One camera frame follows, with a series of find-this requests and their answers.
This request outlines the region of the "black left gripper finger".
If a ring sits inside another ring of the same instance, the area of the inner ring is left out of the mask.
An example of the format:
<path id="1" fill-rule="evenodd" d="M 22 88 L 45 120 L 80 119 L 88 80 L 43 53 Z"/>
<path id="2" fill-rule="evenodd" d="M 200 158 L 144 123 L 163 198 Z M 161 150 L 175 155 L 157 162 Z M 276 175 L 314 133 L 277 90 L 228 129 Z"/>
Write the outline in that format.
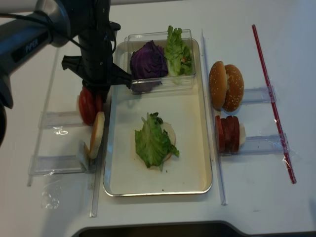
<path id="1" fill-rule="evenodd" d="M 132 75 L 116 64 L 112 64 L 111 85 L 126 85 L 126 87 L 130 89 L 132 85 Z"/>

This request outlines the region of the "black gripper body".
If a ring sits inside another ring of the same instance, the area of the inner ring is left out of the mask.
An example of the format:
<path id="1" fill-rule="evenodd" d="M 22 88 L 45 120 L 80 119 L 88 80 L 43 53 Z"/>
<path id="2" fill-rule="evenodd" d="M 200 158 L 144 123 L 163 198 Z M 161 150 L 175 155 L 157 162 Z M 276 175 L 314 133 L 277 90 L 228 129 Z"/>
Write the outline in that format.
<path id="1" fill-rule="evenodd" d="M 109 20 L 110 7 L 109 0 L 95 0 L 89 27 L 79 34 L 79 42 L 85 48 L 81 50 L 80 77 L 82 85 L 93 94 L 108 92 L 111 87 L 108 76 L 116 49 L 117 31 L 121 26 Z"/>

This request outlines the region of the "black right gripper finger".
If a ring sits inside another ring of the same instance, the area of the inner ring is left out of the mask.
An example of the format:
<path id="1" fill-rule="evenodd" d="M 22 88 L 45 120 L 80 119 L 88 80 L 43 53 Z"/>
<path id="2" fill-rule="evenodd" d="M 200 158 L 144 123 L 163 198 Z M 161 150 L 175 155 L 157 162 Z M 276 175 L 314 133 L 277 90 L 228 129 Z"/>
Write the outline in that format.
<path id="1" fill-rule="evenodd" d="M 70 70 L 81 79 L 84 79 L 84 65 L 81 56 L 64 56 L 62 60 L 63 70 Z"/>

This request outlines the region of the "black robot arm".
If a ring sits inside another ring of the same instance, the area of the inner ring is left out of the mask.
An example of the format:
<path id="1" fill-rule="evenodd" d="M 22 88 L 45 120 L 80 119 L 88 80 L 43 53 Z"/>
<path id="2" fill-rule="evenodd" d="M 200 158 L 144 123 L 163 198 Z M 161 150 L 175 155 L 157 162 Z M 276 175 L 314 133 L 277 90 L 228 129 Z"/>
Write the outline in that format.
<path id="1" fill-rule="evenodd" d="M 6 108 L 13 107 L 10 75 L 47 45 L 63 47 L 78 37 L 79 56 L 65 56 L 71 70 L 93 91 L 112 85 L 131 87 L 132 76 L 113 62 L 120 25 L 109 19 L 108 0 L 39 0 L 32 14 L 3 13 L 0 27 L 0 135 L 6 132 Z"/>

